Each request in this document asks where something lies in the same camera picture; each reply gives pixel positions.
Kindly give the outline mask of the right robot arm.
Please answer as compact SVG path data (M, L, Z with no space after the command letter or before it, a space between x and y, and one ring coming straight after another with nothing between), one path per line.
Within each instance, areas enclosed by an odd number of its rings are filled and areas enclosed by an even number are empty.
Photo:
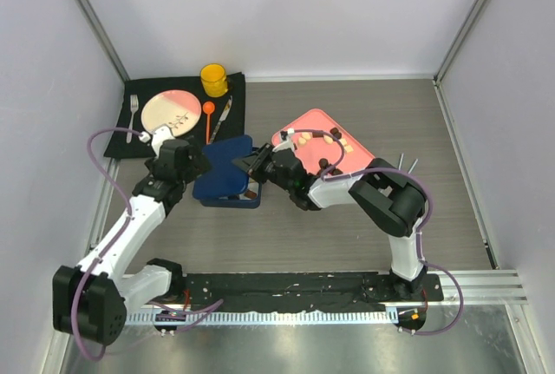
M413 299L423 289L428 268L423 263L417 233L424 224L428 197L422 186L381 158L363 170L337 174L310 173L295 152L265 144L232 164L256 182L283 189L304 211L337 205L357 205L388 235L391 249L389 280L396 297Z

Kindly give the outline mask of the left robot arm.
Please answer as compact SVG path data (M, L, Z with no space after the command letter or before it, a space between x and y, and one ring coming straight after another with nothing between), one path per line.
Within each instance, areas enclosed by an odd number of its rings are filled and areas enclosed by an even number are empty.
M55 330L108 346L120 336L128 314L152 299L173 304L183 297L180 264L151 259L130 278L124 273L149 235L181 201L187 184L211 165L192 137L163 142L145 165L147 176L136 184L102 242L76 266L60 266L55 272Z

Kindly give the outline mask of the dark blue box lid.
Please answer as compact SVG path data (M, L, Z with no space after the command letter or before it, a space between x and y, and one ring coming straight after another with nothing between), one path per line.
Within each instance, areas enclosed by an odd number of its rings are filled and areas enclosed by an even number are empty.
M233 160L252 153L252 138L240 135L205 145L202 153L211 169L202 174L193 186L195 200L212 200L242 194L248 186L246 172L233 164Z

